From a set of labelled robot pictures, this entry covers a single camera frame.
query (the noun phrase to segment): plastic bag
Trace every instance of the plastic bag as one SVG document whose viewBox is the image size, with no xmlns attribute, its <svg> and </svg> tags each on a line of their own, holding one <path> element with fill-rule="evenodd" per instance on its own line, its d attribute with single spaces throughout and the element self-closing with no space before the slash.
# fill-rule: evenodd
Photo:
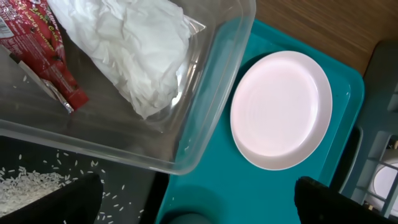
<svg viewBox="0 0 398 224">
<path fill-rule="evenodd" d="M 62 38 L 46 0 L 0 0 L 0 45 L 50 81 L 74 110 L 88 101 L 67 69 Z"/>
<path fill-rule="evenodd" d="M 79 46 L 144 119 L 177 96 L 191 32 L 168 0 L 49 0 Z"/>
</svg>

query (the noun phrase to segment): barcode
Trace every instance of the barcode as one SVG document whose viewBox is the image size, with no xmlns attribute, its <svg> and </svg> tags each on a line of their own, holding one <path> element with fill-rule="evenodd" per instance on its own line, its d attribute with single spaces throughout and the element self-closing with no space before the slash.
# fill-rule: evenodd
<svg viewBox="0 0 398 224">
<path fill-rule="evenodd" d="M 4 22 L 2 17 L 0 17 L 0 39 L 1 38 L 10 38 L 13 36 L 14 36 L 14 34 L 10 30 L 10 28 L 8 28 L 6 22 Z"/>
</svg>

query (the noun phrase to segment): pile of rice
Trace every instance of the pile of rice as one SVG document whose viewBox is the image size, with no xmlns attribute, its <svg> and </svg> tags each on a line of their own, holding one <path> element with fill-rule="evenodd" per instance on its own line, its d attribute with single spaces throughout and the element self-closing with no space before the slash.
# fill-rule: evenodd
<svg viewBox="0 0 398 224">
<path fill-rule="evenodd" d="M 65 185 L 60 184 L 63 177 L 55 172 L 40 174 L 36 171 L 26 172 L 26 169 L 20 167 L 16 178 L 4 179 L 5 175 L 6 170 L 2 168 L 0 170 L 0 217 L 25 207 Z"/>
</svg>

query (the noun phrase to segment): wooden table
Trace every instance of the wooden table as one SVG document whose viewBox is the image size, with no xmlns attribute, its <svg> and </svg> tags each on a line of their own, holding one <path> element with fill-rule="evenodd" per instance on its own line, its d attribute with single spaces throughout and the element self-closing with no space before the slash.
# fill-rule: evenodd
<svg viewBox="0 0 398 224">
<path fill-rule="evenodd" d="M 398 39 L 398 0 L 257 0 L 256 18 L 362 75 L 375 45 Z"/>
</svg>

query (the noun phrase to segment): tray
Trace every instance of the tray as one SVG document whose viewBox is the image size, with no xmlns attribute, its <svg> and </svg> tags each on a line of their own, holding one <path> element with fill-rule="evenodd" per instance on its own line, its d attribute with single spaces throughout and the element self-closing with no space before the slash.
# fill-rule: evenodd
<svg viewBox="0 0 398 224">
<path fill-rule="evenodd" d="M 333 112 L 323 141 L 309 158 L 287 170 L 269 171 L 253 166 L 239 153 L 231 135 L 229 112 L 233 91 L 247 69 L 263 56 L 281 50 L 304 53 L 322 66 L 331 85 Z M 201 213 L 213 223 L 300 223 L 294 205 L 295 181 L 306 175 L 330 184 L 363 98 L 364 83 L 356 70 L 255 21 L 234 87 L 207 149 L 195 170 L 171 176 L 157 223 L 185 212 Z"/>
</svg>

